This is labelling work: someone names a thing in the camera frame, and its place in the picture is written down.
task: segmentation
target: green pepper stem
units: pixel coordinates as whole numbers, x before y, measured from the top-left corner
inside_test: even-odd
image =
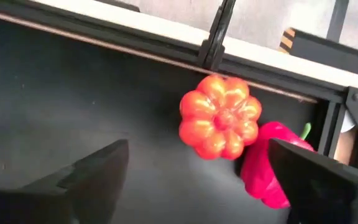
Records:
[[[310,123],[306,123],[305,124],[305,128],[303,128],[303,132],[300,136],[300,139],[305,140],[306,137],[308,137],[308,134],[310,133],[311,130],[311,124]]]

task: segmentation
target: toy bell pepper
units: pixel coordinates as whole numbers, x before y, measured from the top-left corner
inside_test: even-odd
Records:
[[[254,198],[261,199],[270,208],[285,208],[290,206],[269,163],[269,139],[281,139],[304,149],[314,151],[304,141],[310,128],[310,123],[306,124],[305,130],[299,138],[289,128],[279,122],[269,122],[260,127],[258,138],[248,148],[241,170],[241,179],[244,181],[248,194]]]
[[[256,140],[261,112],[244,80],[210,75],[181,99],[179,136],[203,159],[236,159]]]

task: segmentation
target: yellow and black striped tape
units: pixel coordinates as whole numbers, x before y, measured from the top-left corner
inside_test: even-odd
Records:
[[[294,38],[295,38],[295,30],[293,30],[292,28],[288,28],[287,30],[285,30],[281,38],[281,42],[278,50],[283,53],[289,54],[292,48],[292,43]]]

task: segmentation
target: metal bolt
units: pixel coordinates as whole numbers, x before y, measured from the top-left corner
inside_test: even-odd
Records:
[[[357,101],[357,100],[358,100],[358,93],[353,94],[353,100],[354,100],[354,101]]]

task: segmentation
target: plastic toy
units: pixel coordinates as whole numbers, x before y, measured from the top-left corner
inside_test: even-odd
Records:
[[[256,140],[261,112],[244,80],[210,75],[181,99],[179,136],[203,159],[236,159]]]
[[[298,137],[289,128],[276,121],[266,123],[260,127],[258,138],[248,149],[241,170],[241,179],[244,181],[248,194],[254,198],[261,199],[270,208],[290,206],[269,163],[269,139],[281,139],[314,152],[313,148],[304,141],[310,129],[310,123],[306,124],[303,134]]]

